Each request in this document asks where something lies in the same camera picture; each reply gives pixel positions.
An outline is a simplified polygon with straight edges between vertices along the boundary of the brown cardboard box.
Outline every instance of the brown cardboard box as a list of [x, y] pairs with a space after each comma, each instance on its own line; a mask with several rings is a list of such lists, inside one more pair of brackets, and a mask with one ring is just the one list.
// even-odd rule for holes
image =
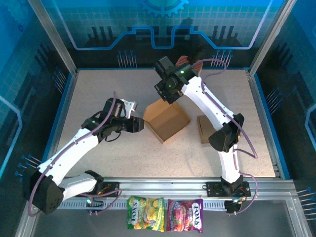
[[208, 138], [216, 132], [206, 115], [198, 116], [197, 126], [202, 144], [209, 143]]
[[170, 105], [162, 99], [146, 108], [143, 119], [161, 143], [164, 143], [191, 121], [176, 102]]

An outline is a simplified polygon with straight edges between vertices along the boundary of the gear logo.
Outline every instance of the gear logo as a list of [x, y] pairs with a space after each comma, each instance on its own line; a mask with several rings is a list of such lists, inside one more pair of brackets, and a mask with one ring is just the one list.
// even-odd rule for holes
[[143, 9], [148, 14], [153, 13], [154, 16], [165, 15], [171, 16], [172, 13], [177, 14], [179, 9], [183, 9], [183, 5], [189, 3], [188, 0], [139, 0]]

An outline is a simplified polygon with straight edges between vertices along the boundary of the black bracket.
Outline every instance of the black bracket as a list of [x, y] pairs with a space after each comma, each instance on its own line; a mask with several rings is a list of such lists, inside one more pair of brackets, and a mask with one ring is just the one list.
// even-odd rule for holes
[[[101, 191], [101, 192], [103, 192], [103, 193], [101, 193], [101, 194], [106, 194], [106, 193], [109, 193], [111, 191], [119, 189], [119, 182], [103, 182], [102, 187], [103, 187], [103, 191]], [[116, 198], [118, 195], [119, 195], [119, 192], [110, 194], [106, 197]]]
[[228, 194], [222, 186], [222, 182], [206, 182], [203, 189], [207, 191], [208, 198], [241, 198], [251, 197], [251, 191], [248, 182], [243, 182], [234, 192]]
[[[96, 190], [93, 190], [92, 192], [87, 193], [87, 194], [101, 195], [101, 194], [109, 193], [111, 191], [115, 191], [117, 189], [119, 189], [119, 182], [106, 182], [106, 181], [104, 181], [104, 182], [99, 183], [99, 185], [97, 185]], [[105, 196], [105, 197], [116, 198], [118, 195], [119, 195], [119, 192], [116, 192], [116, 193], [110, 194], [110, 195]]]

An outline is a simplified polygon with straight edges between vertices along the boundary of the red candy bag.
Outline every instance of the red candy bag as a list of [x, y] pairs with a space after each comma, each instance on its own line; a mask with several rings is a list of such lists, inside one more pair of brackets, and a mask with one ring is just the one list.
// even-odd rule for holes
[[167, 231], [194, 231], [203, 233], [203, 199], [169, 200]]

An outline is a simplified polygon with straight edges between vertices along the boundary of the yellow candy bag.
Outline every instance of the yellow candy bag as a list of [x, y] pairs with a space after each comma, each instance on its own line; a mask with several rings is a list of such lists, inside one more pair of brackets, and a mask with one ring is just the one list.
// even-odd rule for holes
[[127, 228], [148, 229], [163, 232], [163, 198], [145, 198], [131, 196], [127, 200]]

